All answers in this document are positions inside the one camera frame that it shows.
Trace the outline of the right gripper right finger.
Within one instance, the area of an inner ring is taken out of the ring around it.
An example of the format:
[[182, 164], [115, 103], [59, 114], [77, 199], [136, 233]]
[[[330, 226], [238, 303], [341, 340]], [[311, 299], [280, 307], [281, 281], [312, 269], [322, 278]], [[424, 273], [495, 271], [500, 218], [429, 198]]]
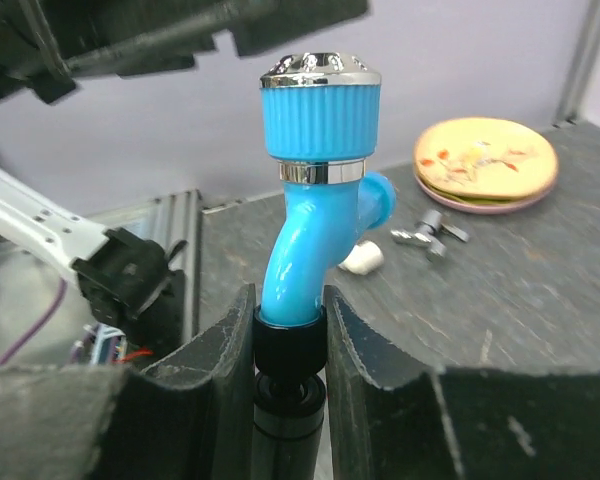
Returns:
[[600, 370], [433, 367], [324, 292], [338, 479], [600, 479]]

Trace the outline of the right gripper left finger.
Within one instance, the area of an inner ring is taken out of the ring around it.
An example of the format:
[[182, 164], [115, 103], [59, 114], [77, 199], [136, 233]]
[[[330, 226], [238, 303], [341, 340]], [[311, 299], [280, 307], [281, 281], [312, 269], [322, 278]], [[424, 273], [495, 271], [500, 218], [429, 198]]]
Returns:
[[248, 478], [255, 301], [143, 371], [0, 368], [0, 479]]

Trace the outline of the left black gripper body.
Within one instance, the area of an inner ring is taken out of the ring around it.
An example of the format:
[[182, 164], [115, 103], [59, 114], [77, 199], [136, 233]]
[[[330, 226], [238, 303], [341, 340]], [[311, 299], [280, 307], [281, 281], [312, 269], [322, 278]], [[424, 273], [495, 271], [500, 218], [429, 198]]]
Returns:
[[187, 70], [228, 31], [241, 57], [364, 16], [367, 1], [0, 1], [0, 101], [80, 78]]

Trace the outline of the black cylindrical adapter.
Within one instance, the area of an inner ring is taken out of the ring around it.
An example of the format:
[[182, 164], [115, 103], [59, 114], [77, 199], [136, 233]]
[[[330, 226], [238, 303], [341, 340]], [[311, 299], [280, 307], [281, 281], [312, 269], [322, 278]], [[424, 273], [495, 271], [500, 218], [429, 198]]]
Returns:
[[274, 326], [254, 310], [251, 477], [312, 479], [324, 422], [327, 318], [302, 326]]

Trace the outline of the blue water faucet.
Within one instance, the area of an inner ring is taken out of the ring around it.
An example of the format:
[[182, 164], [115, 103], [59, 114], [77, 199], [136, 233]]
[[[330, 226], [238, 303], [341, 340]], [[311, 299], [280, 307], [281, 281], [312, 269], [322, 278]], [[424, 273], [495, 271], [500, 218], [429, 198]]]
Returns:
[[356, 55], [286, 55], [260, 78], [265, 146], [279, 166], [286, 220], [266, 269], [261, 315], [299, 327], [321, 310], [329, 269], [393, 213], [390, 181], [367, 172], [381, 75]]

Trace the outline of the white pvc elbow left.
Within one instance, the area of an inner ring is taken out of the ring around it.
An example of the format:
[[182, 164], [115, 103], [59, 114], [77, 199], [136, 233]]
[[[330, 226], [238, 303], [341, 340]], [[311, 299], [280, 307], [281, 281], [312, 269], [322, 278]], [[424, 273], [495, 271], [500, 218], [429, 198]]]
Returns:
[[384, 254], [380, 247], [372, 241], [364, 241], [356, 244], [338, 267], [351, 274], [364, 276], [381, 267], [383, 263]]

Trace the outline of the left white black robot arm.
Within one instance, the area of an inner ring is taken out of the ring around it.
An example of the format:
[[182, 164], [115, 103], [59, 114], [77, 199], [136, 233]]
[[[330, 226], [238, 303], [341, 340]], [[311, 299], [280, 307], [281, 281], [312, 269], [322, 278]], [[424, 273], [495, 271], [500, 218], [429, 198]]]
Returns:
[[[47, 104], [80, 79], [192, 69], [196, 55], [231, 33], [237, 54], [254, 56], [350, 21], [366, 1], [0, 1], [0, 101], [23, 89]], [[76, 286], [95, 318], [157, 354], [182, 343], [170, 262], [131, 232], [86, 220], [0, 169], [0, 236]]]

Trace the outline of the silver metal faucet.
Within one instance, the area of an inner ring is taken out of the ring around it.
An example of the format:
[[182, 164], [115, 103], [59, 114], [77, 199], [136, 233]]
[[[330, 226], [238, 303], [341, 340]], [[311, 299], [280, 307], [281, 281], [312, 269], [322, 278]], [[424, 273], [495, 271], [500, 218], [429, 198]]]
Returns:
[[413, 231], [392, 229], [390, 236], [397, 244], [417, 247], [426, 251], [429, 261], [443, 259], [447, 247], [440, 240], [441, 235], [453, 237], [463, 243], [470, 240], [470, 235], [461, 228], [447, 222], [446, 217], [438, 210], [429, 209], [414, 225]]

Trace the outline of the pink plate under orange plate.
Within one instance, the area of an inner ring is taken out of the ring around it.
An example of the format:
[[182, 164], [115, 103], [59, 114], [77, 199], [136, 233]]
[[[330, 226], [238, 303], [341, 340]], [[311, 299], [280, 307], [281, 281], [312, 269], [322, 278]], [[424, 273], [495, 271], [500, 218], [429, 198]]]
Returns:
[[467, 202], [465, 200], [460, 200], [458, 197], [453, 197], [450, 194], [440, 193], [439, 191], [430, 187], [418, 175], [415, 175], [415, 181], [421, 190], [432, 200], [452, 210], [477, 215], [500, 215], [520, 211], [540, 202], [552, 192], [558, 183], [558, 178], [552, 180], [543, 190], [534, 195], [517, 200], [507, 200], [504, 202], [486, 199], [478, 199], [473, 200], [472, 202]]

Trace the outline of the orange bird pattern plate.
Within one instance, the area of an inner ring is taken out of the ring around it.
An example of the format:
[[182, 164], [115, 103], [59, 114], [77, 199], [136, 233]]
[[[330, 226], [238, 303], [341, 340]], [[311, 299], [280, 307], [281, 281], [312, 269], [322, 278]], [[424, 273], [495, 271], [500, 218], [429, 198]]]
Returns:
[[423, 183], [454, 197], [519, 200], [551, 186], [559, 160], [551, 143], [520, 123], [491, 117], [439, 122], [416, 140]]

